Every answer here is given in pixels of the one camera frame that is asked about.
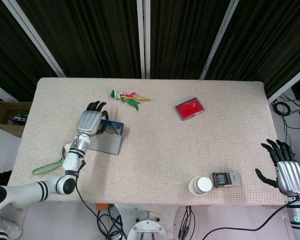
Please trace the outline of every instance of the robotic arm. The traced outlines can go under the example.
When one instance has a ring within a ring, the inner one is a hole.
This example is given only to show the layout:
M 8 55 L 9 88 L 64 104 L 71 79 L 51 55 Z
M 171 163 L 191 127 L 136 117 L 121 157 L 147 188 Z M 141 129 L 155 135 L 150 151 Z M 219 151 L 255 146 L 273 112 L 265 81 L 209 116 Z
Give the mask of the robotic arm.
M 106 129 L 106 125 L 98 129 L 101 118 L 109 118 L 107 111 L 101 112 L 106 103 L 99 103 L 100 101 L 90 103 L 81 115 L 76 128 L 78 135 L 74 138 L 62 164 L 65 175 L 22 186 L 0 186 L 0 212 L 8 204 L 14 208 L 21 208 L 45 201 L 50 194 L 68 195 L 74 191 L 79 171 L 86 164 L 84 156 L 90 143 L 89 138 L 103 133 Z M 0 229 L 0 240 L 8 239 L 7 233 Z
M 287 202 L 296 202 L 287 206 L 287 212 L 295 240 L 300 240 L 300 165 L 295 160 L 295 154 L 288 144 L 279 140 L 266 140 L 270 145 L 262 143 L 261 146 L 267 149 L 275 166 L 276 180 L 263 176 L 259 169 L 255 172 L 259 179 L 287 196 Z

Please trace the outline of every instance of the white cup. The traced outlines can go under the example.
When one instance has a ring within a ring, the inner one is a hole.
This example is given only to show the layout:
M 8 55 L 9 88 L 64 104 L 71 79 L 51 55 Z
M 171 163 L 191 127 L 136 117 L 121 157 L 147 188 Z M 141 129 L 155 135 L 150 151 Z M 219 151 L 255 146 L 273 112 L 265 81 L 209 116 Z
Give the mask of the white cup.
M 195 196 L 206 195 L 212 189 L 212 181 L 206 176 L 197 176 L 189 182 L 189 191 Z

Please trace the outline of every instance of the beige textured tablecloth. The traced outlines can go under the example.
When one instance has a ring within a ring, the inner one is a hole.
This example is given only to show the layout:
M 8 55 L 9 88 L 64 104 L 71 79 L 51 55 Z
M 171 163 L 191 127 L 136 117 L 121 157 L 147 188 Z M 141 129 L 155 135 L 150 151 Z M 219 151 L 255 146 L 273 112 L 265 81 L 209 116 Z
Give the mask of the beige textured tablecloth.
M 152 98 L 139 111 L 110 97 L 111 90 Z M 198 97 L 205 111 L 186 121 L 174 106 Z M 87 202 L 178 205 L 281 205 L 284 197 L 255 173 L 275 179 L 260 143 L 276 139 L 264 85 L 256 81 L 42 78 L 26 123 L 9 185 L 64 175 L 32 170 L 59 159 L 90 102 L 104 101 L 110 120 L 124 123 L 119 155 L 88 150 L 78 188 Z M 188 183 L 212 172 L 237 170 L 240 187 L 191 195 Z M 51 195 L 51 201 L 80 201 Z

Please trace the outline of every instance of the orange object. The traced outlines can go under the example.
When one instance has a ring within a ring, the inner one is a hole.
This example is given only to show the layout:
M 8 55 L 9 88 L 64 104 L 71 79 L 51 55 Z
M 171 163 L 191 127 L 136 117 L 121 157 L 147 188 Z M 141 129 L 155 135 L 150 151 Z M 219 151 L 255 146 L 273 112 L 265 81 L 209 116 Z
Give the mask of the orange object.
M 100 210 L 105 210 L 110 208 L 110 204 L 109 203 L 96 203 L 95 204 L 95 209 L 97 209 L 98 211 Z

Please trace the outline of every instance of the green handle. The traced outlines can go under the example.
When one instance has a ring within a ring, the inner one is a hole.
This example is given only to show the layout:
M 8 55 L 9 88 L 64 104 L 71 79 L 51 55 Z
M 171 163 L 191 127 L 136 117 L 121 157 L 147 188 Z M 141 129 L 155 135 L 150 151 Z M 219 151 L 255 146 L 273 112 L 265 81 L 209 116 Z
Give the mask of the green handle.
M 60 167 L 63 162 L 64 160 L 61 158 L 59 161 L 36 168 L 35 170 L 32 171 L 32 174 L 33 175 L 45 174 L 47 172 L 52 171 L 53 169 Z

